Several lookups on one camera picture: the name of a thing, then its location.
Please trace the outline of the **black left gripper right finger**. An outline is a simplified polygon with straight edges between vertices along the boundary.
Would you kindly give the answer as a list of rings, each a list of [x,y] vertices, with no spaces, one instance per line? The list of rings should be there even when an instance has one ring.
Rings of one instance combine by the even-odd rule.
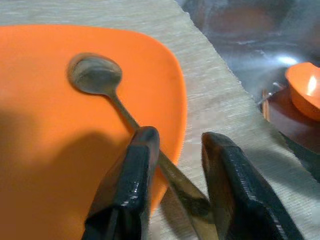
[[[305,240],[273,188],[235,142],[205,132],[201,143],[219,240]]]

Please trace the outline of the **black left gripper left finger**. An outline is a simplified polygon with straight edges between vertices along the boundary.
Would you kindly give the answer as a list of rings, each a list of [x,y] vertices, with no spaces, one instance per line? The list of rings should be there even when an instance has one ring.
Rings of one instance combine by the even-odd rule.
[[[100,182],[83,240],[148,240],[152,182],[160,151],[153,126],[135,131],[120,165]]]

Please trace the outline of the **wooden chopstick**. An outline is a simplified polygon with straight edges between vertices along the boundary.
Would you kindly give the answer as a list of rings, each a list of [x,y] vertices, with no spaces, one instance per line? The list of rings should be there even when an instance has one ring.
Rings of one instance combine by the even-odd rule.
[[[261,99],[261,110],[263,114],[263,118],[270,122],[270,106],[269,106],[269,100],[270,97],[268,91],[266,89],[262,90],[262,99]]]

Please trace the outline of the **orange plate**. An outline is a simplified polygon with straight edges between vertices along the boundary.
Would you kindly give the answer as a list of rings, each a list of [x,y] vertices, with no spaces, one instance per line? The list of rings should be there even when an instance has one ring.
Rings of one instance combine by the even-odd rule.
[[[0,240],[80,240],[101,179],[119,168],[133,131],[109,100],[69,82],[68,65],[81,53],[120,65],[122,104],[179,160],[186,87],[162,43],[101,27],[0,26]]]

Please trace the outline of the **steel spoon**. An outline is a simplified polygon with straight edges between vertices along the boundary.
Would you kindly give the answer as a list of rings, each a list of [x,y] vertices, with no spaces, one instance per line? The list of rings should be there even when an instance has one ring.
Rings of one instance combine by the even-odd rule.
[[[123,72],[115,61],[101,55],[80,53],[70,61],[67,75],[70,83],[79,91],[109,98],[124,123],[132,129],[140,127],[117,96]],[[213,223],[213,213],[207,197],[162,151],[159,152],[158,165],[187,216]]]

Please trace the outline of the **orange bowl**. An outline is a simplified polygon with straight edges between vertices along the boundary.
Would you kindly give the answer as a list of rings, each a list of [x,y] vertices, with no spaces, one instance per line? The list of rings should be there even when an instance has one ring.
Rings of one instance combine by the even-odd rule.
[[[285,72],[291,101],[306,117],[320,122],[320,67],[303,62]]]

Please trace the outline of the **beige woven placemat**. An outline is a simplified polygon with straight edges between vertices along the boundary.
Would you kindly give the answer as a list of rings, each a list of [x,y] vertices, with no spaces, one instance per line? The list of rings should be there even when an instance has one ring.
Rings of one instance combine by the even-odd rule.
[[[187,89],[182,172],[205,191],[201,134],[224,134],[274,188],[305,240],[320,240],[320,183],[263,119],[252,97],[175,0],[0,0],[0,26],[20,24],[134,30],[165,44],[180,62]]]

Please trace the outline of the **stainless steel sink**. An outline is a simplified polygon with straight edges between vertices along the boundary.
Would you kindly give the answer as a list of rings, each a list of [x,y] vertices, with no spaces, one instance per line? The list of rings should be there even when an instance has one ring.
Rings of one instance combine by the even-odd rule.
[[[256,104],[273,82],[270,123],[320,183],[320,122],[292,103],[286,70],[320,67],[320,0],[176,0],[207,37]]]

